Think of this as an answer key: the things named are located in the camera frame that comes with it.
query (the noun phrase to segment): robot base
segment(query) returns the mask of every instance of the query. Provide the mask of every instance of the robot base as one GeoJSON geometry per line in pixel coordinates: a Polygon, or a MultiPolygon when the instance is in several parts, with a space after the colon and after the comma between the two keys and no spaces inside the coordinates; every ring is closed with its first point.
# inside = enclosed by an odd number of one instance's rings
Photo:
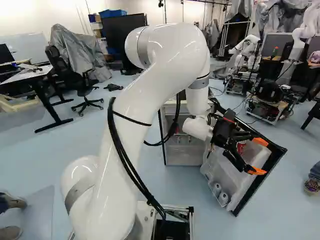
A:
{"type": "MultiPolygon", "coordinates": [[[[125,240],[194,240],[194,208],[162,205],[166,222],[145,201],[138,201],[135,223],[125,240]]],[[[68,240],[76,240],[74,232],[68,240]]]]}

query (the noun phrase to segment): black office chair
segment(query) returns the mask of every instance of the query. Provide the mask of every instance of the black office chair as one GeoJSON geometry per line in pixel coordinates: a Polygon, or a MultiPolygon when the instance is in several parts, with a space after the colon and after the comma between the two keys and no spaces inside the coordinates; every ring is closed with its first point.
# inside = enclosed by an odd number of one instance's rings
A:
{"type": "Polygon", "coordinates": [[[45,48],[45,54],[52,64],[56,74],[63,79],[66,87],[72,90],[76,90],[79,97],[84,97],[83,103],[71,107],[72,111],[75,112],[77,108],[82,107],[78,112],[79,116],[82,117],[84,115],[83,111],[88,106],[93,106],[99,108],[100,110],[104,109],[102,106],[94,104],[98,102],[103,103],[103,98],[100,98],[98,100],[88,100],[86,98],[86,96],[91,93],[93,89],[99,88],[98,86],[94,86],[99,82],[97,79],[89,79],[88,72],[90,72],[92,68],[83,72],[82,76],[79,73],[74,72],[60,56],[59,50],[53,45],[47,46],[45,48]]]}

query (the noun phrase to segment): gray cloth cover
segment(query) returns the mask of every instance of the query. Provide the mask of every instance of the gray cloth cover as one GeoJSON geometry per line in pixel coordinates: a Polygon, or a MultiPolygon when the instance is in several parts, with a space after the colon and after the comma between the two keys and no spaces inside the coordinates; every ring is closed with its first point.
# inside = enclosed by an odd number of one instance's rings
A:
{"type": "Polygon", "coordinates": [[[259,3],[251,34],[263,39],[265,33],[292,33],[303,22],[308,0],[270,0],[259,3]]]}
{"type": "Polygon", "coordinates": [[[203,34],[206,39],[207,46],[211,50],[216,45],[220,35],[217,19],[213,19],[213,21],[209,22],[208,25],[205,26],[203,34]]]}
{"type": "Polygon", "coordinates": [[[94,36],[73,33],[55,24],[51,28],[50,44],[59,50],[61,57],[70,63],[74,72],[82,75],[93,68],[89,73],[90,79],[98,79],[102,83],[111,78],[105,57],[94,36]]]}
{"type": "Polygon", "coordinates": [[[237,13],[245,18],[249,18],[252,12],[253,0],[232,0],[229,12],[225,16],[224,22],[231,20],[237,13]]]}

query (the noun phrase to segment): black monitor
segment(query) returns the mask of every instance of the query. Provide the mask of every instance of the black monitor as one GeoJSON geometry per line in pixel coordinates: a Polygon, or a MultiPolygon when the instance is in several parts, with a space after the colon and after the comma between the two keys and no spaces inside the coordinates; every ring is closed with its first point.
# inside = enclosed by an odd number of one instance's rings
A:
{"type": "Polygon", "coordinates": [[[121,52],[125,50],[128,34],[136,28],[147,25],[144,13],[105,17],[101,21],[108,47],[121,52]]]}
{"type": "Polygon", "coordinates": [[[0,44],[0,64],[5,64],[9,62],[13,62],[15,59],[9,51],[7,45],[0,44]]]}

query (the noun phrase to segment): jeans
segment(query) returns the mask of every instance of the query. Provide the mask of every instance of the jeans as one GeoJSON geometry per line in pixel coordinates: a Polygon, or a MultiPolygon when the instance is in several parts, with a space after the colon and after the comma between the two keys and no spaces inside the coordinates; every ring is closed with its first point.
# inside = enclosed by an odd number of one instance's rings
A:
{"type": "Polygon", "coordinates": [[[4,195],[4,193],[0,192],[0,214],[3,214],[9,208],[7,201],[2,197],[2,195],[4,195]]]}

